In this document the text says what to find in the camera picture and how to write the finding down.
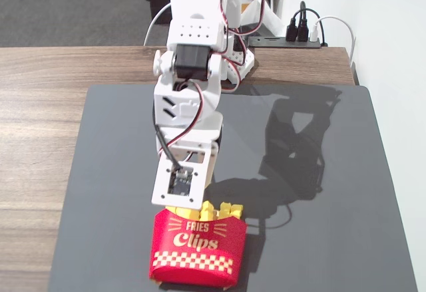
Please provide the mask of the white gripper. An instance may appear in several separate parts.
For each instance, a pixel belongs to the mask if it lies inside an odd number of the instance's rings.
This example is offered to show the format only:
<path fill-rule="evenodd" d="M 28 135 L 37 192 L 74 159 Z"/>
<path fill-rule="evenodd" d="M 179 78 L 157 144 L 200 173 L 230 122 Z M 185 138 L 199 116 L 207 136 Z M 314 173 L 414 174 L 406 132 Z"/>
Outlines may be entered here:
<path fill-rule="evenodd" d="M 159 125 L 165 139 L 169 142 L 186 129 L 194 119 L 194 116 L 169 118 L 167 116 L 155 116 L 155 123 Z M 223 124 L 223 116 L 207 116 L 200 119 L 190 132 L 180 139 L 183 142 L 208 142 L 219 139 Z"/>

